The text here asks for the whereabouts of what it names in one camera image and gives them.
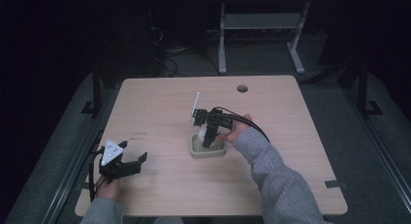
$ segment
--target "hand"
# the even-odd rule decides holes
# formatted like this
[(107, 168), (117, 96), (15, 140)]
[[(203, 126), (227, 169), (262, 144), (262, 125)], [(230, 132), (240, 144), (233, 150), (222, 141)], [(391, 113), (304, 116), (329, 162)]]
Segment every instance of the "hand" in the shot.
[(120, 195), (120, 180), (113, 179), (111, 183), (104, 176), (100, 176), (96, 183), (96, 197), (117, 200)]
[[(245, 115), (244, 118), (253, 121), (249, 114)], [(218, 142), (227, 141), (230, 144), (232, 144), (236, 140), (238, 135), (241, 134), (241, 132), (248, 127), (249, 125), (242, 123), (240, 121), (234, 120), (233, 130), (228, 134), (221, 134), (221, 135), (215, 136), (215, 141), (218, 141)]]

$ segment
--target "person's left hand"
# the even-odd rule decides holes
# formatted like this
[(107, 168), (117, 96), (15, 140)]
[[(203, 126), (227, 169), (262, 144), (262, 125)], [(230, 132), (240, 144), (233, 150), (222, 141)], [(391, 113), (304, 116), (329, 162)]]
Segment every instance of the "person's left hand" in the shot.
[(120, 195), (120, 180), (113, 179), (111, 183), (104, 176), (100, 176), (96, 183), (96, 197), (117, 200)]

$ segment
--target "dark background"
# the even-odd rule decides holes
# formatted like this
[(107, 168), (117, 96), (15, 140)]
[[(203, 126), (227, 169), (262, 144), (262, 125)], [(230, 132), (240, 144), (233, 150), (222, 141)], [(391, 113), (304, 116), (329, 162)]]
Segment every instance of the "dark background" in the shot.
[[(304, 29), (329, 33), (322, 63), (338, 63), (358, 51), (408, 119), (410, 1), (318, 0)], [(202, 32), (218, 27), (218, 7), (162, 4), (160, 11), (148, 13), (145, 5), (124, 0), (121, 5), (0, 0), (1, 133), (6, 140), (1, 145), (0, 222), (85, 76), (99, 68), (106, 86), (124, 78), (155, 77), (160, 70), (155, 58), (161, 58), (163, 48), (151, 43), (149, 26), (200, 46)]]

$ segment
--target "gray sweater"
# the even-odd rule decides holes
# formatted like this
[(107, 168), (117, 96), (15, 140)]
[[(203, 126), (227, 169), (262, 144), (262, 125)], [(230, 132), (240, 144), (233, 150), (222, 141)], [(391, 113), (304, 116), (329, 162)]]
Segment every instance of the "gray sweater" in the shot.
[[(326, 223), (304, 178), (285, 166), (278, 151), (253, 128), (244, 130), (233, 146), (251, 166), (251, 175), (261, 193), (265, 223)], [(122, 208), (107, 199), (95, 199), (81, 223), (121, 223)], [(167, 222), (159, 218), (156, 223)]]

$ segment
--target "table surface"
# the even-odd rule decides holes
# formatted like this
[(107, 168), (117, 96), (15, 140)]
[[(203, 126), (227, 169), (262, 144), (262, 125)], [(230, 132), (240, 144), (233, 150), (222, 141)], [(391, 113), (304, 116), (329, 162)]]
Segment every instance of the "table surface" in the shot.
[[(239, 85), (248, 91), (238, 92)], [(196, 92), (201, 92), (198, 109), (223, 107), (251, 114), (286, 165), (307, 180), (321, 212), (346, 212), (340, 188), (325, 184), (335, 176), (295, 78), (266, 76), (124, 81), (101, 145), (107, 139), (128, 141), (122, 162), (148, 152), (142, 172), (121, 179), (119, 203), (125, 215), (261, 214), (250, 166), (230, 144), (225, 156), (191, 157), (189, 137), (199, 131), (188, 121)], [(85, 215), (89, 205), (88, 190), (83, 189), (76, 214)]]

